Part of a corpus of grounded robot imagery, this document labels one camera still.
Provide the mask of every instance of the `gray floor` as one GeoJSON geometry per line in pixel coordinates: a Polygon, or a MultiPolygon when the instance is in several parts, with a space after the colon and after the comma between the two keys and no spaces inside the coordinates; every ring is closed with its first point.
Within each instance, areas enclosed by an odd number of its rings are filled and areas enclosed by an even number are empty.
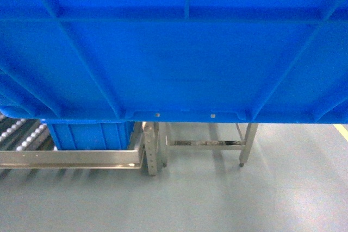
{"type": "Polygon", "coordinates": [[[156,177],[2,172],[0,230],[347,231],[348,142],[334,126],[261,124],[242,169],[238,155],[171,151],[156,177]]]}

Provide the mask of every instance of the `stainless steel stand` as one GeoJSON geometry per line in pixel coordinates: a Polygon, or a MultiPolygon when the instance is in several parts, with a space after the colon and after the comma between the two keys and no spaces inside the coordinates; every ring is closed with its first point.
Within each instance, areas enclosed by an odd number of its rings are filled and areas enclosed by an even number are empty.
{"type": "Polygon", "coordinates": [[[146,154],[148,173],[167,166],[168,149],[241,150],[240,166],[247,162],[258,124],[248,124],[238,141],[173,140],[169,123],[138,122],[125,151],[57,151],[47,126],[36,120],[10,119],[0,114],[0,168],[136,168],[146,154]]]}

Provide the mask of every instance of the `blue plastic crate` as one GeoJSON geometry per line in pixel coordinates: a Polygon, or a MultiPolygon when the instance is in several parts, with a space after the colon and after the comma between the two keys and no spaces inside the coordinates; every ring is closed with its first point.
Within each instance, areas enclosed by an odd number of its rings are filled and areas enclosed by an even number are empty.
{"type": "Polygon", "coordinates": [[[0,50],[12,117],[348,122],[348,0],[0,0],[0,50]]]}
{"type": "Polygon", "coordinates": [[[127,149],[133,122],[58,121],[47,123],[59,150],[127,149]]]}

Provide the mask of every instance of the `metal table frame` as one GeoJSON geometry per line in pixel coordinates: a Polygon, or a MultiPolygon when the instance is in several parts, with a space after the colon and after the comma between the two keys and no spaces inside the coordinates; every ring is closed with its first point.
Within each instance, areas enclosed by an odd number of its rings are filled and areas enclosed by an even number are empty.
{"type": "Polygon", "coordinates": [[[129,147],[125,151],[56,151],[53,149],[47,127],[42,124],[30,134],[33,131],[30,124],[34,126],[36,124],[37,127],[40,123],[21,119],[5,131],[7,134],[0,143],[0,168],[140,169],[146,155],[148,173],[156,175],[167,165],[169,148],[241,150],[239,160],[240,167],[243,167],[248,160],[258,127],[258,124],[249,123],[243,135],[240,125],[236,124],[240,135],[239,141],[173,141],[168,131],[169,123],[138,122],[135,124],[129,147]],[[18,146],[15,151],[14,146],[12,150],[6,150],[11,142],[16,140],[15,137],[28,133],[30,136],[26,141],[29,141],[29,146],[25,143],[25,147],[18,146]]]}

